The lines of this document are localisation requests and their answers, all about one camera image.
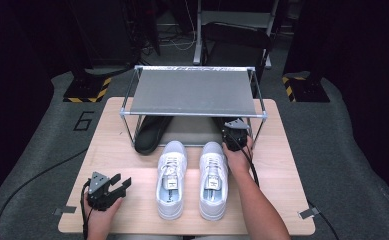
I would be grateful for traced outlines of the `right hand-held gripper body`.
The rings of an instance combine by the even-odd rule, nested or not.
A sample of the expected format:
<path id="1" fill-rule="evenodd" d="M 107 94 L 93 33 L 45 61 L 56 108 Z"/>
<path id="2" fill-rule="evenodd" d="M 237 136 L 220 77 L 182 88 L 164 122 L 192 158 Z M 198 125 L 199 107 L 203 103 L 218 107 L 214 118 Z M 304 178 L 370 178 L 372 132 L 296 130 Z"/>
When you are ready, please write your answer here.
<path id="1" fill-rule="evenodd" d="M 249 126 L 240 118 L 226 119 L 223 125 L 223 141 L 231 151 L 238 151 L 247 145 Z"/>

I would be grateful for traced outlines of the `black yellow-striped stand base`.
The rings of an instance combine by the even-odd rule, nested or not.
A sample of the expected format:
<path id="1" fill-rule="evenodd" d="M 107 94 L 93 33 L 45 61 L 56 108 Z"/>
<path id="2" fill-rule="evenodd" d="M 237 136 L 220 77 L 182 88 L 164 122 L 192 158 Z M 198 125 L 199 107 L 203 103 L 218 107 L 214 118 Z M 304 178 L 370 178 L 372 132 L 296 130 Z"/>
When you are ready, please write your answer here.
<path id="1" fill-rule="evenodd" d="M 91 74 L 84 72 L 75 77 L 63 95 L 64 102 L 83 103 L 100 102 L 106 94 L 111 82 L 107 74 Z"/>
<path id="2" fill-rule="evenodd" d="M 283 76 L 282 81 L 291 102 L 327 103 L 330 101 L 321 84 L 321 77 L 314 73 L 306 77 Z"/>

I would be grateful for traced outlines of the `white sneaker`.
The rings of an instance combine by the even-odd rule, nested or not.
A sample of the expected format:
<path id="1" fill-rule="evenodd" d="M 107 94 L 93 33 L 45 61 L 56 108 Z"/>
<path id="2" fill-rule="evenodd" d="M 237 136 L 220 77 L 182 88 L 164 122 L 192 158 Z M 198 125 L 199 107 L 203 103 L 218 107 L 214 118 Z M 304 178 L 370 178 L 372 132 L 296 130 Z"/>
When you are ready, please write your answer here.
<path id="1" fill-rule="evenodd" d="M 184 145 L 179 141 L 169 142 L 158 161 L 156 185 L 158 213 L 165 220 L 175 220 L 182 214 L 186 169 Z"/>
<path id="2" fill-rule="evenodd" d="M 228 198 L 228 164 L 222 147 L 208 142 L 199 160 L 200 214 L 209 221 L 220 220 Z"/>

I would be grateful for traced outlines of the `grey tape piece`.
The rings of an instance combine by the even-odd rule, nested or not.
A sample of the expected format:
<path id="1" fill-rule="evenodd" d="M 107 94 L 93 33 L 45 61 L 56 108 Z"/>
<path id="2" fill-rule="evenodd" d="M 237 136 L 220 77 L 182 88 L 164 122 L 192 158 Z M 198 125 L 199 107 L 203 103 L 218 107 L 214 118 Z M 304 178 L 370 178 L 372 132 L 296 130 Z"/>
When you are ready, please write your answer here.
<path id="1" fill-rule="evenodd" d="M 317 207 L 312 207 L 312 208 L 309 208 L 309 209 L 306 209 L 304 211 L 299 212 L 298 216 L 301 219 L 307 219 L 309 217 L 315 217 L 319 213 L 320 213 L 320 211 L 319 211 L 319 209 Z"/>
<path id="2" fill-rule="evenodd" d="M 73 214 L 75 211 L 76 211 L 76 207 L 75 206 L 63 206 L 63 207 L 56 208 L 53 211 L 53 215 L 61 216 L 64 213 L 71 213 L 71 214 Z"/>

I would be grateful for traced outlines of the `person's left hand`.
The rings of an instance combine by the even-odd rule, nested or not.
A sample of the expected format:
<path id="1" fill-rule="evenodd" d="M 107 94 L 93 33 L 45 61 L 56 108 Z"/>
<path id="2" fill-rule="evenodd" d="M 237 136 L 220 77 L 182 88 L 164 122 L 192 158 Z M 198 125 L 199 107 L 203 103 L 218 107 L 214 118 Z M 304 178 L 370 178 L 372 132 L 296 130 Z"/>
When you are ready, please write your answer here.
<path id="1" fill-rule="evenodd" d="M 84 212 L 88 218 L 87 240 L 106 240 L 110 232 L 115 214 L 123 202 L 118 198 L 112 206 L 105 211 L 93 210 L 85 197 Z"/>

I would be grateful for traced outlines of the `person's right hand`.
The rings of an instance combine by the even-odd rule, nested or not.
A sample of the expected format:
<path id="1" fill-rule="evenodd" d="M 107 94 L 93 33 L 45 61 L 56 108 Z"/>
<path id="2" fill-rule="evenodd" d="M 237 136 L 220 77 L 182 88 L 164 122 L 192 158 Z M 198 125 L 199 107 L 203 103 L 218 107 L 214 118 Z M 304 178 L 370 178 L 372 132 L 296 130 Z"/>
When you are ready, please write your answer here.
<path id="1" fill-rule="evenodd" d="M 228 166 L 234 176 L 250 173 L 250 161 L 253 158 L 252 139 L 247 137 L 247 145 L 238 151 L 231 151 L 226 144 L 222 144 L 223 152 L 227 158 Z"/>

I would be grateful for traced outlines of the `grey metal shoe rack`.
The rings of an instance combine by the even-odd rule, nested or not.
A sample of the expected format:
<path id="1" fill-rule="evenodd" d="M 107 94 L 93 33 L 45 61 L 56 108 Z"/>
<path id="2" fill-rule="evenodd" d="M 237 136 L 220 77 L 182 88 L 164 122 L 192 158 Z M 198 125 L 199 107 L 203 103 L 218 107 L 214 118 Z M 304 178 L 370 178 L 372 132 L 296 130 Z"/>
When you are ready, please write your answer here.
<path id="1" fill-rule="evenodd" d="M 239 117 L 267 119 L 253 67 L 137 66 L 120 116 Z"/>

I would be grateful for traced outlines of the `black folding chair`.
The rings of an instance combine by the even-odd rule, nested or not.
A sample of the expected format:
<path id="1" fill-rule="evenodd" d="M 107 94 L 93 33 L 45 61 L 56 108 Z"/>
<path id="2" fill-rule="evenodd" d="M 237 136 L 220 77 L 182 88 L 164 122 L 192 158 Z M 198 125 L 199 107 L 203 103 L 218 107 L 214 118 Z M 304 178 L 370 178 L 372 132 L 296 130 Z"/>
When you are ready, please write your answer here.
<path id="1" fill-rule="evenodd" d="M 254 97 L 258 96 L 260 81 L 272 40 L 262 29 L 210 22 L 202 26 L 202 65 L 224 67 L 253 67 L 255 78 L 251 81 Z"/>

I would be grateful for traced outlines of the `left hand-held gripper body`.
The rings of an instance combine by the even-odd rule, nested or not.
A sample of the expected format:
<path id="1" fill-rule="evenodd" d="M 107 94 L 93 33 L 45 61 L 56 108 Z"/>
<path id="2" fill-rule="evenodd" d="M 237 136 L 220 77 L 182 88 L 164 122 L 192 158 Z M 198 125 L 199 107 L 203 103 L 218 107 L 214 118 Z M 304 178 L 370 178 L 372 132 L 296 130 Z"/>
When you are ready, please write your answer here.
<path id="1" fill-rule="evenodd" d="M 88 204 L 95 210 L 105 211 L 120 198 L 117 189 L 109 191 L 110 179 L 106 175 L 94 172 L 88 188 Z"/>

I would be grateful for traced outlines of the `white metal stand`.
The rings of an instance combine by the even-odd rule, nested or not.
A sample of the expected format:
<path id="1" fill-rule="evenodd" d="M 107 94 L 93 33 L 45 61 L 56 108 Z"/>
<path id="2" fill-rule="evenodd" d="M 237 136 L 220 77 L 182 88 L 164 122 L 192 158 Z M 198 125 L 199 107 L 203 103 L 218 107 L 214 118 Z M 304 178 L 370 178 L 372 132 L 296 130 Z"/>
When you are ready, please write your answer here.
<path id="1" fill-rule="evenodd" d="M 261 28 L 266 30 L 268 36 L 271 35 L 276 12 L 280 0 L 270 0 L 272 9 L 269 12 L 234 12 L 234 11 L 212 11 L 202 9 L 202 0 L 197 0 L 197 30 L 196 45 L 193 58 L 194 65 L 202 63 L 202 26 L 210 22 L 224 22 L 243 26 Z"/>

